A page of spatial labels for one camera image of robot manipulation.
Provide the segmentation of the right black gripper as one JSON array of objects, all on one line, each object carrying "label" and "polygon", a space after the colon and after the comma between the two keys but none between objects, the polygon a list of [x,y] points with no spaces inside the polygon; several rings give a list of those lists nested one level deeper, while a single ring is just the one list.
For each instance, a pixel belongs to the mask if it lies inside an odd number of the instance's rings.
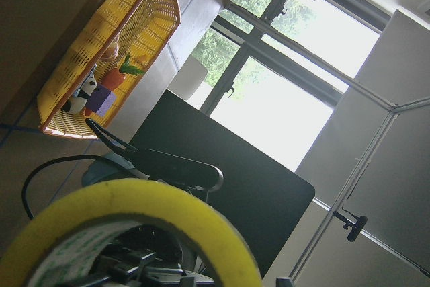
[{"label": "right black gripper", "polygon": [[214,286],[200,256],[172,233],[149,225],[109,242],[87,274],[67,286]]}]

